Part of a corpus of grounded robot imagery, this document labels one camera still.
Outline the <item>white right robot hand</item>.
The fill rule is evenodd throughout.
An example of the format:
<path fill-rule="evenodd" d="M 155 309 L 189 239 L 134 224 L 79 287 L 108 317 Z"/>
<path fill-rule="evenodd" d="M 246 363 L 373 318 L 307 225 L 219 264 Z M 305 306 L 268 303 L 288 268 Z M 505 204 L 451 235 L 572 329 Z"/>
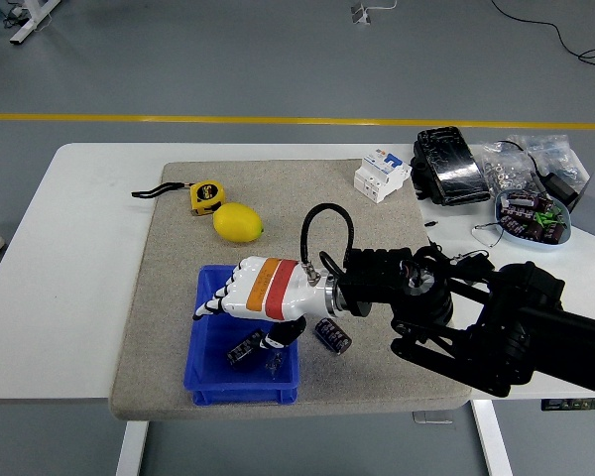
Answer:
<path fill-rule="evenodd" d="M 301 336 L 309 316 L 330 315 L 331 298 L 326 289 L 325 274 L 311 285 L 295 260 L 252 256 L 233 269 L 223 287 L 196 309 L 193 318 L 227 313 L 270 322 L 272 326 L 259 339 L 259 346 L 281 349 Z"/>

